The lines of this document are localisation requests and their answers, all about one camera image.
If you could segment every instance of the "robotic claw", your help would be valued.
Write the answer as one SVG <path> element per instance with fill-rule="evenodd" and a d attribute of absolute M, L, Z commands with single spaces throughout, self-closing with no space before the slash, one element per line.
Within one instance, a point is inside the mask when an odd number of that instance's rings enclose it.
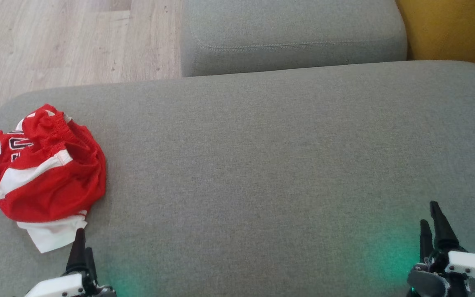
<path fill-rule="evenodd" d="M 25 297 L 117 297 L 117 292 L 111 286 L 98 285 L 93 250 L 85 248 L 85 232 L 78 229 L 66 272 L 40 282 Z"/>
<path fill-rule="evenodd" d="M 467 297 L 475 279 L 475 254 L 459 245 L 437 202 L 430 202 L 435 240 L 426 220 L 421 220 L 420 260 L 411 269 L 407 297 Z"/>

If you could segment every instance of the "green light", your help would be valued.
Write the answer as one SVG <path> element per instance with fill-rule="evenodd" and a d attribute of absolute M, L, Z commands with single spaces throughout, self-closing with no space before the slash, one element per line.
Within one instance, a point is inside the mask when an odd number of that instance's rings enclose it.
<path fill-rule="evenodd" d="M 110 272 L 111 286 L 118 297 L 156 296 L 153 285 L 148 290 L 149 269 L 140 266 L 138 263 L 117 265 Z"/>
<path fill-rule="evenodd" d="M 404 285 L 409 271 L 419 261 L 419 236 L 414 228 L 401 226 L 379 230 L 364 239 L 364 270 L 372 281 Z"/>

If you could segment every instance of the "gray fabric upholstery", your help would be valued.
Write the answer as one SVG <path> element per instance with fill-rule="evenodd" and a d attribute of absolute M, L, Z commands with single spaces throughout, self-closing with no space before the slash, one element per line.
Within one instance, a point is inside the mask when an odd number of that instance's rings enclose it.
<path fill-rule="evenodd" d="M 404 60 L 394 0 L 186 0 L 183 76 Z"/>
<path fill-rule="evenodd" d="M 24 94 L 108 160 L 86 228 L 120 297 L 404 296 L 436 199 L 475 252 L 475 64 L 408 61 Z M 0 296 L 63 272 L 0 212 Z"/>

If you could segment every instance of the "couch armrest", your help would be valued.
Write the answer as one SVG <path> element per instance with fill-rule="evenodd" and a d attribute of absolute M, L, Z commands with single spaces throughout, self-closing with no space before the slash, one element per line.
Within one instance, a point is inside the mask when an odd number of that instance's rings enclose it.
<path fill-rule="evenodd" d="M 475 62 L 475 0 L 396 0 L 413 60 Z"/>

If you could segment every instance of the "couch seam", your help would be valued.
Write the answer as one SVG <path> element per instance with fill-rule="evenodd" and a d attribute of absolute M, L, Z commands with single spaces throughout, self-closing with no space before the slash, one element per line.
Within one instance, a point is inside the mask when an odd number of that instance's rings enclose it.
<path fill-rule="evenodd" d="M 388 41 L 390 39 L 396 38 L 396 36 L 388 37 L 385 39 L 375 39 L 375 40 L 343 40 L 337 42 L 326 42 L 326 41 L 309 41 L 309 42 L 294 42 L 294 43 L 271 43 L 270 45 L 242 45 L 239 47 L 218 47 L 215 45 L 207 45 L 203 43 L 197 34 L 194 32 L 193 25 L 190 23 L 190 32 L 194 37 L 194 40 L 198 43 L 198 45 L 205 47 L 206 49 L 212 51 L 251 51 L 256 49 L 269 49 L 269 48 L 293 48 L 293 47 L 313 47 L 313 46 L 324 46 L 324 45 L 345 45 L 348 43 L 370 43 L 370 42 L 378 42 L 378 41 Z"/>
<path fill-rule="evenodd" d="M 190 35 L 194 37 L 193 42 L 196 42 L 196 36 L 194 34 L 194 31 L 192 29 L 192 22 L 190 21 L 190 17 L 188 18 L 188 29 L 190 31 Z M 192 73 L 191 75 L 195 75 L 195 68 L 196 68 L 196 63 L 198 61 L 198 48 L 194 47 L 194 61 L 192 62 Z"/>

